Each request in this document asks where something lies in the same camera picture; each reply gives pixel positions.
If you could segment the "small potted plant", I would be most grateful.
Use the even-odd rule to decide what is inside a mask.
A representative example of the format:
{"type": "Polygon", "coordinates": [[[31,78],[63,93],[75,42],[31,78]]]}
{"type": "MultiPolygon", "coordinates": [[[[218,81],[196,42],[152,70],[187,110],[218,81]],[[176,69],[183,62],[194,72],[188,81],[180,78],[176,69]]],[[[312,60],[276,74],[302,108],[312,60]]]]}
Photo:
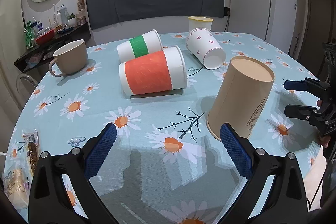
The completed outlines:
{"type": "Polygon", "coordinates": [[[74,13],[70,14],[68,17],[68,25],[70,27],[74,27],[77,25],[77,18],[76,15],[74,13]]]}

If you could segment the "clear chair back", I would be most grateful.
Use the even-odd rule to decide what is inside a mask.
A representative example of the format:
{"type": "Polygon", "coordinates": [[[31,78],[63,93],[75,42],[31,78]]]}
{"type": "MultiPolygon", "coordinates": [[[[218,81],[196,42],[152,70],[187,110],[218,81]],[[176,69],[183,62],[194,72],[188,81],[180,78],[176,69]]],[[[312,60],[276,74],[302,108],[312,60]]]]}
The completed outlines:
{"type": "Polygon", "coordinates": [[[22,97],[29,98],[37,86],[37,80],[28,74],[21,73],[16,78],[16,89],[22,97]]]}

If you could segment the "white cup pink hearts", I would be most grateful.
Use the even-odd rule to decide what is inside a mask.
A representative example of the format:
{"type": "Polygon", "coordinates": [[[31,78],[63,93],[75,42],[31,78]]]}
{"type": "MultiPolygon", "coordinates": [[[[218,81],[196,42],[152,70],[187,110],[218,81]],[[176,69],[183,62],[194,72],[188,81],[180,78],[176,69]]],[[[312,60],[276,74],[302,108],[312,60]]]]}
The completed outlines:
{"type": "Polygon", "coordinates": [[[195,28],[186,38],[187,49],[209,70],[218,69],[226,60],[226,53],[206,28],[195,28]]]}

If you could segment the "daisy print blue tablecloth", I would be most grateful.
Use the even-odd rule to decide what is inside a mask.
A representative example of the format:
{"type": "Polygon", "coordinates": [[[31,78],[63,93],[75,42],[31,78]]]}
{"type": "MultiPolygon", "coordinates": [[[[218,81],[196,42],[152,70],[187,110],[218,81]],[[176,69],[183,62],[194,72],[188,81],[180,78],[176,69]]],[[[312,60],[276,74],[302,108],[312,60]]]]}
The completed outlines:
{"type": "Polygon", "coordinates": [[[187,50],[186,38],[161,35],[164,47],[179,46],[183,53],[183,90],[126,96],[117,42],[88,48],[88,64],[76,75],[58,78],[53,66],[15,125],[6,168],[25,156],[24,132],[37,131],[40,149],[58,155],[112,123],[116,142],[91,184],[119,222],[217,222],[245,184],[206,125],[228,63],[206,69],[187,50]]]}

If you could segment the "orange sleeve paper cup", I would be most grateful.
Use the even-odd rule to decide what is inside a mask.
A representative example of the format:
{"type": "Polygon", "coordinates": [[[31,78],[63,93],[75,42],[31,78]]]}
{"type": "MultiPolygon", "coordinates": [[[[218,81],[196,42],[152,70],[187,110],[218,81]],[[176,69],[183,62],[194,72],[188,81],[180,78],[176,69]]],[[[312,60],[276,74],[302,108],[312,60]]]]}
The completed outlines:
{"type": "Polygon", "coordinates": [[[177,45],[121,63],[119,76],[128,96],[187,87],[186,65],[177,45]]]}

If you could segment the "white thermos bottle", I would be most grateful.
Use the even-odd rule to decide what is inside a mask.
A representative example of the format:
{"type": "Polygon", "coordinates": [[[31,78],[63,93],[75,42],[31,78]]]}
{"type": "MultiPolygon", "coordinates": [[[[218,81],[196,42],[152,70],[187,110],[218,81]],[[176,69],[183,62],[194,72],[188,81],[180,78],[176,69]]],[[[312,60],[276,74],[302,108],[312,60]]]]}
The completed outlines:
{"type": "Polygon", "coordinates": [[[68,25],[68,12],[67,12],[67,7],[66,7],[64,4],[62,4],[62,5],[60,6],[59,11],[60,11],[60,16],[61,16],[62,25],[63,25],[63,26],[68,25]]]}

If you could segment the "packaged bread snack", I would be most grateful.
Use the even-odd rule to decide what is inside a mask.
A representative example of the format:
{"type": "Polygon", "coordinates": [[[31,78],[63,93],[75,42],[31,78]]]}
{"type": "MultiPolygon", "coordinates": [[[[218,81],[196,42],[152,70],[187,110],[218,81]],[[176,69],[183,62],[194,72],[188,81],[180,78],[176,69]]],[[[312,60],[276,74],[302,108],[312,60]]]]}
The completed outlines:
{"type": "Polygon", "coordinates": [[[20,165],[12,165],[4,174],[5,194],[12,205],[26,209],[29,205],[29,187],[25,170],[20,165]]]}

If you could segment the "brown door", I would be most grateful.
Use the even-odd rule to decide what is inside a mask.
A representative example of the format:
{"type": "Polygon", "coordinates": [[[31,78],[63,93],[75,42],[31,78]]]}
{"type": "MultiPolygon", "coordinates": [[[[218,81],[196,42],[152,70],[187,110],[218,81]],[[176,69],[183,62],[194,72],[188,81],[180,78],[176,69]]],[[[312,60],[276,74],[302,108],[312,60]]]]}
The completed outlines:
{"type": "Polygon", "coordinates": [[[335,0],[308,0],[307,20],[298,62],[319,80],[328,76],[323,43],[335,43],[335,0]]]}

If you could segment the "red bowl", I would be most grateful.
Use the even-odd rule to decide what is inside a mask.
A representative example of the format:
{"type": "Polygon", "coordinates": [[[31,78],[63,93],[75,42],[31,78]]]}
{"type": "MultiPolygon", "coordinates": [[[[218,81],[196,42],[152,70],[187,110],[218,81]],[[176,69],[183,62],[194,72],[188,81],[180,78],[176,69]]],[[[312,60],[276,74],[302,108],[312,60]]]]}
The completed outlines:
{"type": "Polygon", "coordinates": [[[35,39],[35,42],[37,43],[37,45],[41,46],[43,44],[45,44],[46,42],[49,42],[50,40],[52,40],[55,36],[55,30],[49,30],[47,31],[45,34],[39,36],[38,38],[35,39]]]}

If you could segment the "beige ceramic mug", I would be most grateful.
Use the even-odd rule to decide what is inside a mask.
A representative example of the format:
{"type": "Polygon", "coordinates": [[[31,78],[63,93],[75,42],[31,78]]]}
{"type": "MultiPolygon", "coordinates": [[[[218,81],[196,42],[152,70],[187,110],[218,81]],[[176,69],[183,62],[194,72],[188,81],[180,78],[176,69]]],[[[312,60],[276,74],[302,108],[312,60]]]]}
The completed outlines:
{"type": "Polygon", "coordinates": [[[64,77],[72,75],[86,66],[88,53],[84,39],[70,42],[53,53],[53,60],[49,64],[49,72],[54,77],[64,77]],[[52,71],[52,66],[56,64],[61,71],[56,74],[52,71]]]}

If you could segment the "tan paper cup upside down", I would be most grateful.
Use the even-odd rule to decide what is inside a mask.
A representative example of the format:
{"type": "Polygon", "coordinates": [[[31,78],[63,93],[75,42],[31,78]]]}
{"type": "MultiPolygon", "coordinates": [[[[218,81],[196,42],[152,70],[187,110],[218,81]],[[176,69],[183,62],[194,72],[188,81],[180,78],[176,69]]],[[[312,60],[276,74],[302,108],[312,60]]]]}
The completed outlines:
{"type": "Polygon", "coordinates": [[[220,140],[221,126],[229,123],[248,138],[266,104],[275,79],[267,65],[246,56],[230,60],[226,76],[207,116],[207,127],[220,140]]]}

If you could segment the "wrapped snack bar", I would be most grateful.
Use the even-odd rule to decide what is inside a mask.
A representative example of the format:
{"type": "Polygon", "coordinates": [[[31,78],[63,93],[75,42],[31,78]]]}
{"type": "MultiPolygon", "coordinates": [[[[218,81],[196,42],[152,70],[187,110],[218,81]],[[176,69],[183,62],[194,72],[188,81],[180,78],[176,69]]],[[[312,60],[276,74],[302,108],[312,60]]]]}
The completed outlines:
{"type": "Polygon", "coordinates": [[[39,134],[37,129],[22,131],[22,137],[25,142],[27,166],[30,176],[33,177],[40,155],[39,134]]]}

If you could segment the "white refrigerator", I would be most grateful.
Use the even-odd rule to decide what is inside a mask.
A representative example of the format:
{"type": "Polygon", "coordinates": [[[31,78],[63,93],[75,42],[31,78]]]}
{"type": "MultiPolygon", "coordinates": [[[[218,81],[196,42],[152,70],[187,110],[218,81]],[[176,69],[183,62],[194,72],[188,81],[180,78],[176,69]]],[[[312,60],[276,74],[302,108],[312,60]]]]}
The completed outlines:
{"type": "Polygon", "coordinates": [[[230,0],[229,32],[254,35],[288,53],[297,0],[230,0]]]}

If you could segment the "green stripe paper cup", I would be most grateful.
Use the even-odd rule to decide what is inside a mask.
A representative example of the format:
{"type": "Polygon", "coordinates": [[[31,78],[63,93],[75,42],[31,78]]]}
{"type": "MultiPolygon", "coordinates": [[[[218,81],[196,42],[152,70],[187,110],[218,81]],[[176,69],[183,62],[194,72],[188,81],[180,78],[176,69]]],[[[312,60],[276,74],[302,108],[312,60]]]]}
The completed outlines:
{"type": "Polygon", "coordinates": [[[161,38],[153,29],[117,46],[120,63],[163,50],[161,38]]]}

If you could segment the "white tub yellow rim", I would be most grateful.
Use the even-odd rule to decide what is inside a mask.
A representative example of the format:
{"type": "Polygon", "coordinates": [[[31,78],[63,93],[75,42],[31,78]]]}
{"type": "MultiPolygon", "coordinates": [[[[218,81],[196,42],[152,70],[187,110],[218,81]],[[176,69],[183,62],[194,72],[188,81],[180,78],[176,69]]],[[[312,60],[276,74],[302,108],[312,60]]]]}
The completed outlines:
{"type": "Polygon", "coordinates": [[[213,21],[214,20],[212,18],[202,16],[189,16],[188,17],[189,32],[191,32],[196,28],[205,28],[210,31],[213,21]]]}

